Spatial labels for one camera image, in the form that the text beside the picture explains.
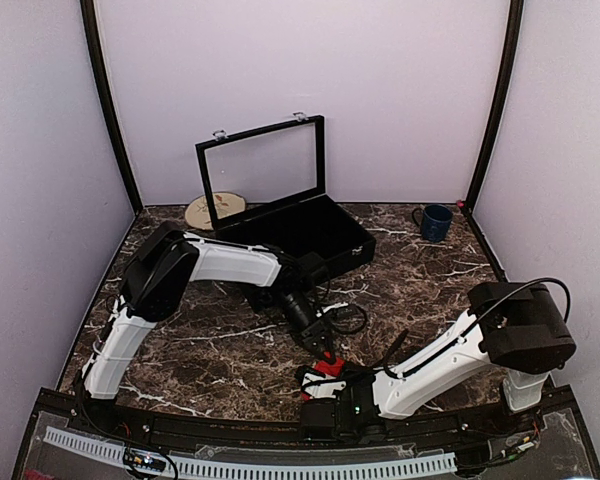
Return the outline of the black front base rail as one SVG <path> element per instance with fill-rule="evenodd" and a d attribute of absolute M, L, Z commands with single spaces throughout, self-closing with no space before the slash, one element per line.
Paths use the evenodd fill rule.
<path fill-rule="evenodd" d="M 300 435 L 294 422 L 218 420 L 150 412 L 135 408 L 89 403 L 85 410 L 72 409 L 69 425 L 89 433 L 120 436 L 149 445 L 183 446 L 195 439 L 213 439 L 246 444 L 338 444 L 376 445 L 421 437 L 433 444 L 467 443 L 475 439 L 500 438 L 532 430 L 541 408 L 513 413 L 506 404 L 487 404 L 439 414 L 414 415 L 403 420 L 385 420 L 385 439 L 376 443 L 314 442 Z"/>

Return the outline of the blue enamel mug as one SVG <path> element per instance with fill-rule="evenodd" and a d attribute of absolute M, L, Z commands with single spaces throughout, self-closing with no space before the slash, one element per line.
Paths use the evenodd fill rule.
<path fill-rule="evenodd" d="M 417 207 L 411 213 L 414 224 L 419 228 L 421 238 L 432 243 L 445 240 L 452 220 L 453 212 L 440 204 Z"/>

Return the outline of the black compartment display box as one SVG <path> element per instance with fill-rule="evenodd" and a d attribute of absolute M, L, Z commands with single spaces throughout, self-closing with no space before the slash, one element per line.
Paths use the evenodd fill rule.
<path fill-rule="evenodd" d="M 273 245 L 296 258 L 314 252 L 331 280 L 373 259 L 373 235 L 327 195 L 324 116 L 297 113 L 243 132 L 216 131 L 196 154 L 218 239 Z M 246 210 L 218 220 L 215 192 L 243 197 Z"/>

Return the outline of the black left frame post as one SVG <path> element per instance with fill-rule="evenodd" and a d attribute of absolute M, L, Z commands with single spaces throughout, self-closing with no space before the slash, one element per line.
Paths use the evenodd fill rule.
<path fill-rule="evenodd" d="M 80 0 L 79 4 L 92 74 L 109 141 L 132 211 L 135 215 L 139 215 L 144 205 L 132 172 L 114 105 L 98 27 L 96 4 L 93 0 Z"/>

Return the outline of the red and white sock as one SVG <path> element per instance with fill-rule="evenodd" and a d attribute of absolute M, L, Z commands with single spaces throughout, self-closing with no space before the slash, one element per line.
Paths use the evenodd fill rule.
<path fill-rule="evenodd" d="M 328 363 L 324 360 L 318 361 L 315 364 L 314 369 L 326 376 L 338 377 L 341 374 L 344 365 L 345 361 L 340 357 L 336 357 L 333 363 Z"/>

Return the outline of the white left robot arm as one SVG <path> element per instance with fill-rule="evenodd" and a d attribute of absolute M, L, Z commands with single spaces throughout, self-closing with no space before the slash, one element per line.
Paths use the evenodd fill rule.
<path fill-rule="evenodd" d="M 74 379 L 89 400 L 81 417 L 100 436 L 121 427 L 116 399 L 124 373 L 148 333 L 178 310 L 189 284 L 220 281 L 263 291 L 267 307 L 281 310 L 298 346 L 327 364 L 336 363 L 334 309 L 324 308 L 316 287 L 329 280 L 324 260 L 311 252 L 295 258 L 281 249 L 204 238 L 161 224 L 126 266 L 110 317 L 92 354 Z"/>

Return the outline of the black frame post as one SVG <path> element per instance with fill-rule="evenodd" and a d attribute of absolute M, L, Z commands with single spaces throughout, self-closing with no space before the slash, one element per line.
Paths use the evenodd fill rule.
<path fill-rule="evenodd" d="M 469 215 L 473 214 L 477 205 L 495 147 L 515 63 L 523 9 L 523 0 L 511 0 L 509 2 L 505 37 L 493 99 L 475 169 L 464 201 L 464 206 Z"/>
<path fill-rule="evenodd" d="M 132 211 L 135 215 L 139 215 L 144 205 L 132 172 L 114 105 L 98 27 L 96 4 L 93 0 L 80 0 L 79 4 L 92 74 L 109 141 Z"/>

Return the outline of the black right frame post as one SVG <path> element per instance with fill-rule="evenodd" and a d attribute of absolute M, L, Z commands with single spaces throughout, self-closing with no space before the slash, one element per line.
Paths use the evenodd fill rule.
<path fill-rule="evenodd" d="M 511 0 L 509 2 L 505 37 L 493 99 L 475 169 L 464 201 L 464 206 L 469 215 L 473 214 L 477 205 L 495 147 L 515 63 L 523 9 L 523 0 Z"/>

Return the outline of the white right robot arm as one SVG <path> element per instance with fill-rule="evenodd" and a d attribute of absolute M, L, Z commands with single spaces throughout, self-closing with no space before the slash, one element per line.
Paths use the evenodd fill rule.
<path fill-rule="evenodd" d="M 477 373 L 504 368 L 504 401 L 490 413 L 501 434 L 514 432 L 540 404 L 549 374 L 574 355 L 568 329 L 572 305 L 559 308 L 549 290 L 564 282 L 484 282 L 468 293 L 470 306 L 432 343 L 396 364 L 401 333 L 375 366 L 345 362 L 335 374 L 302 371 L 300 431 L 311 441 L 369 443 L 387 435 L 390 420 L 405 420 L 438 395 Z"/>

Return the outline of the floral ceramic plate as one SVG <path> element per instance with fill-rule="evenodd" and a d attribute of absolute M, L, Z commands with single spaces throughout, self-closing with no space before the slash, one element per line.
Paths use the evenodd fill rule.
<path fill-rule="evenodd" d="M 215 192 L 212 194 L 213 206 L 218 220 L 246 210 L 246 201 L 243 197 L 230 192 Z M 205 196 L 193 200 L 184 213 L 188 226 L 205 231 L 214 229 L 210 215 L 210 208 Z"/>

